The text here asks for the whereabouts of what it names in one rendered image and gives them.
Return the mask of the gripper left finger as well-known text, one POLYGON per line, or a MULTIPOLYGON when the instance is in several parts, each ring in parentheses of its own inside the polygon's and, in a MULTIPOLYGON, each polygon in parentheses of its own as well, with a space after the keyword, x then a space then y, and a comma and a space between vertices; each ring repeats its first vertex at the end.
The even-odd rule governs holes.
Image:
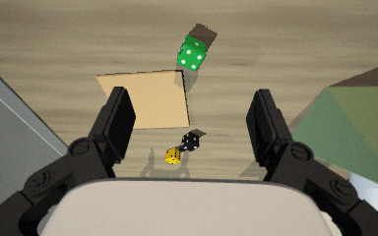
POLYGON ((34 172, 0 205, 0 236, 39 236, 40 221, 70 190, 116 177, 112 167, 125 157, 135 120, 128 90, 114 87, 88 137, 70 143, 67 154, 34 172))

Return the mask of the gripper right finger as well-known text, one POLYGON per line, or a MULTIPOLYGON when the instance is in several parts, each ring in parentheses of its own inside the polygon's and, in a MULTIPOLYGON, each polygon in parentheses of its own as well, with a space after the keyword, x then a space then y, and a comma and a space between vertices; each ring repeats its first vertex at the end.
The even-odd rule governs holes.
POLYGON ((378 236, 378 210, 361 200, 345 178, 314 159, 312 149, 291 136, 267 88, 255 92, 246 124, 263 181, 290 186, 311 198, 342 236, 378 236))

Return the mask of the tan flat mat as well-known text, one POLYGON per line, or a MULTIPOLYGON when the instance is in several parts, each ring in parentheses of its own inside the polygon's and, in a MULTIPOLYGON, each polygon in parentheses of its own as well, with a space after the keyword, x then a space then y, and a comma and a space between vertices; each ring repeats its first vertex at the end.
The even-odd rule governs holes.
POLYGON ((181 70, 96 78, 107 97, 114 87, 128 90, 136 114, 133 129, 189 127, 181 70))

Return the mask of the green die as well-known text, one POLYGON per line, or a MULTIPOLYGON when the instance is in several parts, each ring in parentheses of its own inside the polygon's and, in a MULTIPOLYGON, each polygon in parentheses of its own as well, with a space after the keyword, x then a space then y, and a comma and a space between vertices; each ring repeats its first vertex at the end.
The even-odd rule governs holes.
POLYGON ((206 57, 205 43, 186 35, 177 55, 177 64, 197 71, 206 57))

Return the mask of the yellow die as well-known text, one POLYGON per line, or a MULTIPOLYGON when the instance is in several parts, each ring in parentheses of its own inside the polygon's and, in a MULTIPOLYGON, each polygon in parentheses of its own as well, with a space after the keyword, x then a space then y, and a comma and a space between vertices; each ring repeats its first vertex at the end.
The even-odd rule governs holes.
POLYGON ((172 148, 166 151, 165 161, 172 164, 179 163, 181 159, 181 152, 176 148, 172 148))

